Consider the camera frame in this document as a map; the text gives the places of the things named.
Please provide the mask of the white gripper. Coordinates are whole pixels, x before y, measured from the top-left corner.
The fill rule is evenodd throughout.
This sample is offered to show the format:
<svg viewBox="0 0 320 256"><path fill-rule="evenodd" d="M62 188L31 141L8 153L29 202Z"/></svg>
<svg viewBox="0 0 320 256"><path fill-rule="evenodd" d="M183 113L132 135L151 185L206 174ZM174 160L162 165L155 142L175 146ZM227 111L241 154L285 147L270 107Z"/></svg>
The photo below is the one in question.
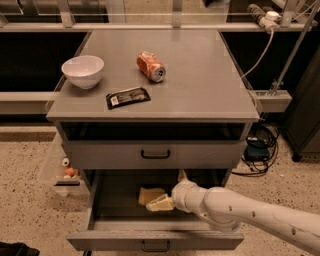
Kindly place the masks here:
<svg viewBox="0 0 320 256"><path fill-rule="evenodd" d="M176 207L187 213L203 213L203 200L207 190L189 181L183 169L179 171L178 181L179 183L172 190L172 198L167 194L161 195L150 201L146 208L151 212L158 212L171 211Z"/></svg>

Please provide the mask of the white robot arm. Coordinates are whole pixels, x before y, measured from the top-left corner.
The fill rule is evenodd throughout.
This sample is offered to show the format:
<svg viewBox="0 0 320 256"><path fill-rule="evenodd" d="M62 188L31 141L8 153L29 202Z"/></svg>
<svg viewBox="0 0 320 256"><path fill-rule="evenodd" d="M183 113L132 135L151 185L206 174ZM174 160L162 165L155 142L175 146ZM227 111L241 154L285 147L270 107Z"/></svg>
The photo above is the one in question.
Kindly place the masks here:
<svg viewBox="0 0 320 256"><path fill-rule="evenodd" d="M255 226L304 251L320 256L320 216L251 199L223 187L203 188L190 181L184 170L171 195L146 204L151 212L177 208L193 213L215 230L233 232L241 223Z"/></svg>

